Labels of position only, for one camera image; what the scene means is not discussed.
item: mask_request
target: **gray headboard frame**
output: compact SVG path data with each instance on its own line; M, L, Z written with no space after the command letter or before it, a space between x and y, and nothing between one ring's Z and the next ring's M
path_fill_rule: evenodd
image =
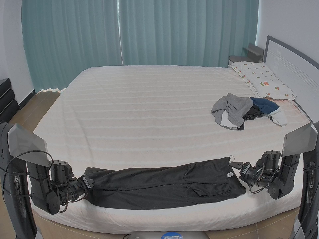
M275 42L277 44L279 44L280 46L292 51L293 53L297 54L298 56L300 56L301 58L303 58L305 61L309 62L310 64L312 64L314 67L316 67L319 70L319 63L314 61L312 58L310 58L309 56L307 56L306 54L302 53L301 51L295 49L294 47L268 35L267 36L267 43L266 43L266 49L265 49L265 56L264 56L264 63L266 63L266 59L267 59L267 53L268 53L268 45L269 45L269 41ZM307 113L304 111L304 109L298 104L298 102L295 100L296 104L298 105L298 107L307 115Z

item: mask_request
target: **curtain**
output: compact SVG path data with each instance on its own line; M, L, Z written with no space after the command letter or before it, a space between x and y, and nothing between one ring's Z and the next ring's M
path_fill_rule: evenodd
M227 67L255 43L258 0L119 0L124 65Z
M63 89L89 67L122 65L117 0L22 0L21 16L36 91Z

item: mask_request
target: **headboard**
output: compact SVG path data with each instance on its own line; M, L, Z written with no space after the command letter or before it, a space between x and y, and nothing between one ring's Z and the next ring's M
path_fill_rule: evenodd
M264 63L294 92L310 120L319 121L319 63L269 35Z

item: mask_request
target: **mattress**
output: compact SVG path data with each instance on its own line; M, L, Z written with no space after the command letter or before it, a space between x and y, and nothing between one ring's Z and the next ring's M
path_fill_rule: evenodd
M253 94L229 68L90 68L59 96L34 133L47 142L54 159L69 162L78 177L86 167L168 167L227 156L254 165L265 151L281 151L284 135L309 122L293 101L277 100L286 127L262 117L246 121L243 131L225 129L210 111L227 93ZM246 190L235 199L172 209L102 208L85 200L56 215L33 208L58 223L103 233L231 229L298 207L302 175L300 165L293 191L279 200L265 190Z

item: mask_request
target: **pile of clothes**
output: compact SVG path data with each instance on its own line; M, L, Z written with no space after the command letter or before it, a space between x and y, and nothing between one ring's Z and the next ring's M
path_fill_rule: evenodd
M217 124L228 128L244 130L244 122L264 115L275 124L285 126L287 118L276 103L267 98L240 98L228 93L213 106L211 113Z

